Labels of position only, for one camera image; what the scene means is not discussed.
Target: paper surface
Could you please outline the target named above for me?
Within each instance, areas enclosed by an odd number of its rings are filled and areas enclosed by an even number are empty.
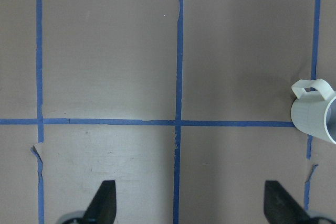
[[[309,209],[336,220],[336,145],[313,138],[311,162],[318,164],[310,182]]]
[[[116,180],[116,223],[172,223],[174,127],[48,125],[45,223],[86,210],[103,180]]]
[[[303,206],[306,138],[294,128],[184,127],[180,222],[267,224],[266,180]]]
[[[313,7],[184,0],[183,119],[291,121],[290,87],[310,79]]]
[[[0,126],[0,223],[38,223],[34,125]]]
[[[0,0],[0,118],[36,117],[36,0]]]
[[[44,0],[44,117],[175,119],[178,11],[177,0]]]

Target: grid square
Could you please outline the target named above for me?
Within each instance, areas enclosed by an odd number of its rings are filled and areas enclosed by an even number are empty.
[[[171,126],[46,125],[45,222],[86,210],[116,180],[116,223],[172,223],[174,148]]]
[[[0,0],[0,118],[36,118],[36,0]]]
[[[306,142],[293,128],[182,128],[180,223],[266,224],[265,180],[303,205]]]
[[[184,5],[183,119],[290,121],[291,85],[310,79],[314,0]]]
[[[327,215],[333,220],[336,219],[335,151],[336,145],[313,139],[311,163],[319,166],[310,183],[309,210]]]
[[[321,0],[317,78],[325,79],[336,89],[336,0]]]
[[[174,119],[177,0],[44,0],[45,117]]]
[[[36,126],[1,125],[0,139],[1,223],[37,223]]]

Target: mug handle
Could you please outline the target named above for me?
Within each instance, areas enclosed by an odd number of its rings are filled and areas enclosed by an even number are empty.
[[[292,85],[292,90],[296,97],[300,99],[303,95],[307,94],[307,88],[316,89],[324,100],[327,100],[331,95],[335,93],[332,87],[325,80],[317,79],[317,80],[299,80]]]

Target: white cup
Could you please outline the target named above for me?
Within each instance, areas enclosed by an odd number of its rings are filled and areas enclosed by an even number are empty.
[[[307,92],[306,88],[316,91]],[[324,80],[299,80],[292,90],[297,99],[291,109],[296,128],[309,135],[336,144],[336,92]]]

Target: blue painter's tape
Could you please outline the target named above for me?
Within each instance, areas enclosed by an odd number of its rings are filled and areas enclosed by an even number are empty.
[[[37,175],[38,175],[38,189],[37,189],[37,200],[38,200],[38,223],[44,224],[44,185],[43,185],[43,176],[42,176],[42,170],[43,170],[43,162],[36,151],[35,147],[32,147],[31,152],[36,156],[37,158]]]
[[[182,126],[227,127],[294,127],[292,122],[273,121],[182,121]]]
[[[42,115],[43,80],[42,80],[42,0],[36,0],[36,94],[37,94],[37,139],[44,141],[44,124]],[[44,193],[42,178],[43,163],[38,158],[38,223],[44,224]]]
[[[174,200],[173,200],[173,223],[179,224],[180,208],[180,162],[181,162],[181,127],[175,127],[175,152],[174,152]]]
[[[176,127],[174,156],[174,199],[173,223],[179,224],[180,207],[180,158],[181,158],[181,121],[182,121],[182,76],[183,76],[183,5],[184,0],[178,0],[180,6],[177,20],[177,66],[176,66]]]
[[[311,60],[311,80],[317,78],[317,59],[318,59],[318,48],[319,48],[319,30],[320,30],[320,8],[321,0],[315,0],[314,7],[314,30],[313,30],[313,49],[312,49],[312,60]]]
[[[310,182],[311,182],[311,178],[313,176],[313,173],[315,172],[316,167],[318,167],[319,165],[313,165],[310,175],[307,179],[307,181],[305,182],[305,191],[304,191],[304,203],[303,203],[303,207],[305,209],[305,211],[307,211],[309,209],[309,191],[310,191]]]
[[[44,124],[107,124],[107,125],[158,125],[208,127],[294,127],[292,122],[276,121],[188,121],[188,120],[137,120],[137,119],[81,119],[44,118]]]
[[[133,119],[80,119],[80,118],[49,118],[44,124],[106,124],[106,125],[153,125],[174,126],[174,120],[133,120]]]
[[[37,90],[37,123],[38,142],[44,140],[42,115],[43,80],[42,80],[42,0],[36,0],[36,90]]]
[[[307,139],[307,153],[306,153],[306,158],[310,159],[311,158],[311,145],[312,145],[313,137],[311,135],[308,135]]]
[[[37,124],[37,119],[0,119],[0,125]]]

